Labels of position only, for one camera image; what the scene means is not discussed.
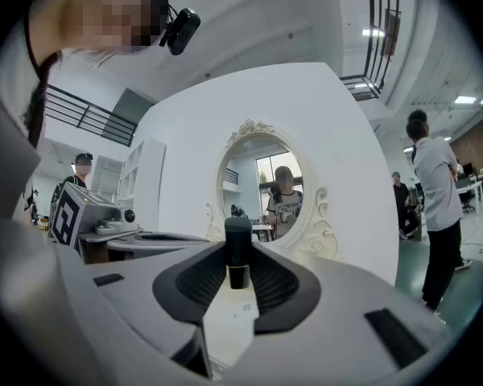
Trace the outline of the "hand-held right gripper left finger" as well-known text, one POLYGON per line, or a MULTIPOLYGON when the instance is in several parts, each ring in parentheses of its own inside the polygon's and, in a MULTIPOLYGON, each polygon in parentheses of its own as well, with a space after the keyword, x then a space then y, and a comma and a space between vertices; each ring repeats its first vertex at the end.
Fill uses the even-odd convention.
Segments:
POLYGON ((108 385, 210 385, 203 317, 225 279, 219 243, 102 265, 56 250, 64 296, 108 385))

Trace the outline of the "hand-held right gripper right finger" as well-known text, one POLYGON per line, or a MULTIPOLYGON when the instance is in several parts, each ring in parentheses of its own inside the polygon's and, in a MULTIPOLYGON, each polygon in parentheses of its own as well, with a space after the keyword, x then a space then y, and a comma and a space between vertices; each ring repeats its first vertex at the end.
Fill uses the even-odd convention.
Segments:
POLYGON ((236 266, 250 269, 259 316, 226 385, 408 385, 449 344, 433 313, 364 269, 260 244, 236 266))

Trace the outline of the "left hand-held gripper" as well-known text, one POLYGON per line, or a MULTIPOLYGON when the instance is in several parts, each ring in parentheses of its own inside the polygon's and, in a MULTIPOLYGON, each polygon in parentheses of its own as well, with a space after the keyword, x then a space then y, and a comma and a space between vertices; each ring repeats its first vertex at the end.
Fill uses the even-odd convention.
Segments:
POLYGON ((51 221, 52 236, 59 244, 79 248, 83 242, 105 242, 118 260, 152 257, 208 243, 196 236, 141 230, 133 210, 72 183, 64 184, 51 221))

